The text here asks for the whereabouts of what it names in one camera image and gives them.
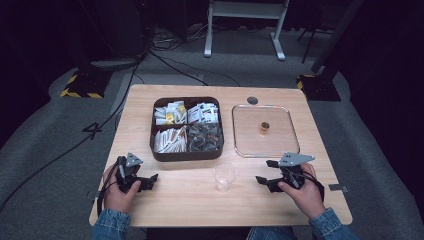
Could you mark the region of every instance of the wooden table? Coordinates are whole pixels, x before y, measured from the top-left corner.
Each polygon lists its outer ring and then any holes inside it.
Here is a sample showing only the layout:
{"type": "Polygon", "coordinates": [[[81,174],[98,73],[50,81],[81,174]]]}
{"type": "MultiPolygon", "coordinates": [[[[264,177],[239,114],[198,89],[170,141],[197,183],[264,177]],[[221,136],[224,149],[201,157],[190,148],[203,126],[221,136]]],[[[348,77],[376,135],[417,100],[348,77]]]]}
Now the wooden table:
{"type": "MultiPolygon", "coordinates": [[[[131,211],[132,226],[268,226],[307,225],[308,218],[285,193],[270,193],[255,176],[281,177],[278,169],[268,168],[264,158],[242,158],[234,150],[233,106],[247,104],[254,96],[258,105],[280,105],[290,111],[300,145],[300,153],[313,155],[310,162],[317,178],[325,186],[325,205],[332,207],[344,224],[352,216],[341,191],[330,191],[338,184],[317,126],[303,93],[298,89],[206,87],[172,85],[133,85],[122,113],[105,169],[118,156],[128,152],[142,158],[140,177],[158,173],[152,191],[138,193],[131,211]],[[225,144],[222,155],[214,160],[159,162],[149,147],[153,104],[164,97],[210,96],[220,103],[225,144]],[[213,168],[221,162],[232,163],[238,178],[228,192],[215,189],[213,168]]],[[[96,204],[90,223],[97,220],[96,204]]]]}

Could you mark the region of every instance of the silver metal part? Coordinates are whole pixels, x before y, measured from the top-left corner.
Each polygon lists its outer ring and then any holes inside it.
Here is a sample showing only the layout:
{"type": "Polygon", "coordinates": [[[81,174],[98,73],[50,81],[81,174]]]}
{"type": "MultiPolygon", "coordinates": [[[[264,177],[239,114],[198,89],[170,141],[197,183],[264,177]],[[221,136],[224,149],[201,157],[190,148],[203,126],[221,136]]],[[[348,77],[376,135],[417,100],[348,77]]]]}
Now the silver metal part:
{"type": "Polygon", "coordinates": [[[133,167],[135,165],[139,165],[139,164],[142,164],[142,163],[143,163],[143,160],[136,157],[132,153],[128,153],[128,155],[127,155],[127,166],[126,167],[133,167]]]}
{"type": "Polygon", "coordinates": [[[293,167],[314,160],[314,156],[285,152],[278,162],[279,167],[293,167]]]}

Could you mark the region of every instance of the white stand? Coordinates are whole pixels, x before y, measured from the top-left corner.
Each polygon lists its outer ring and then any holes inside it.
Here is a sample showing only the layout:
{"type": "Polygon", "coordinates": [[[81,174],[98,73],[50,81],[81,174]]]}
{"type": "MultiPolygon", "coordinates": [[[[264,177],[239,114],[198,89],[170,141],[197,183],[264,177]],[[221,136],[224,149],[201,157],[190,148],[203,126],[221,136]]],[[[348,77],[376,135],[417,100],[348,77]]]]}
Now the white stand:
{"type": "Polygon", "coordinates": [[[285,0],[284,4],[266,4],[266,3],[244,3],[244,2],[221,2],[209,1],[208,15],[208,35],[205,44],[205,57],[212,55],[212,18],[221,17],[242,17],[242,18],[263,18],[278,19],[276,33],[271,33],[271,40],[279,60],[286,59],[280,44],[279,36],[281,27],[286,17],[286,10],[290,0],[285,0]]]}

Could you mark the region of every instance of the black box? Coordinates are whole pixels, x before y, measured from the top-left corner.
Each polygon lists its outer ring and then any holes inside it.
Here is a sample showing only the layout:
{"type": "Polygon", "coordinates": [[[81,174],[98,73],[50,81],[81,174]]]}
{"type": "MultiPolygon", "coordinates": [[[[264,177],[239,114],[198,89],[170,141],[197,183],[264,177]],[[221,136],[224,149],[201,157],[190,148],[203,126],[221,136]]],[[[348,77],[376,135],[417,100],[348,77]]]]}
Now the black box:
{"type": "Polygon", "coordinates": [[[150,131],[150,149],[152,150],[153,157],[161,162],[173,162],[173,161],[191,161],[191,160],[208,160],[219,158],[222,154],[222,149],[224,147],[224,130],[222,128],[221,121],[221,111],[220,111],[219,102],[213,97],[180,97],[180,98],[161,98],[157,100],[152,109],[152,124],[150,131]],[[218,108],[218,122],[219,127],[221,128],[221,142],[222,146],[218,150],[214,151],[202,151],[202,152],[178,152],[178,153],[157,153],[154,151],[155,136],[158,131],[163,131],[171,128],[179,129],[184,125],[193,125],[193,124],[167,124],[167,125],[156,125],[155,119],[155,108],[167,106],[168,103],[175,101],[184,101],[184,106],[188,110],[198,103],[213,103],[218,108]]]}

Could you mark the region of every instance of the table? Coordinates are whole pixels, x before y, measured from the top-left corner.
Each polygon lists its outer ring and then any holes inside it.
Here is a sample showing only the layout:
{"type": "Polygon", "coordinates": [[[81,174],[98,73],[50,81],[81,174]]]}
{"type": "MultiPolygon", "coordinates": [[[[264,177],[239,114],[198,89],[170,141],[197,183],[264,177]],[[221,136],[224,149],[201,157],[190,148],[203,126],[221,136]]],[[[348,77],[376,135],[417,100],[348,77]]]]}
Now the table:
{"type": "MultiPolygon", "coordinates": [[[[307,225],[307,217],[285,193],[270,193],[256,182],[255,176],[281,177],[278,169],[268,168],[264,158],[242,158],[234,150],[233,106],[247,104],[254,96],[258,105],[281,105],[290,111],[300,145],[300,153],[314,155],[312,161],[318,179],[326,189],[325,205],[332,207],[344,224],[352,216],[341,191],[330,191],[338,184],[324,144],[302,91],[298,89],[133,85],[129,91],[121,121],[113,141],[105,170],[118,156],[128,152],[142,158],[138,176],[158,173],[153,190],[138,193],[131,210],[132,226],[268,226],[307,225]],[[149,147],[153,104],[164,97],[210,96],[219,101],[224,132],[222,155],[214,160],[159,162],[149,147]],[[215,190],[213,168],[232,163],[238,178],[228,192],[215,190]]],[[[90,224],[97,220],[96,204],[90,224]]]]}
{"type": "Polygon", "coordinates": [[[210,57],[212,55],[212,18],[214,16],[263,18],[278,19],[276,32],[271,33],[271,40],[277,53],[278,59],[285,60],[286,56],[284,55],[283,49],[281,48],[279,37],[289,2],[290,0],[284,0],[284,4],[270,4],[210,0],[208,12],[208,34],[206,36],[205,51],[203,55],[205,57],[210,57]]]}

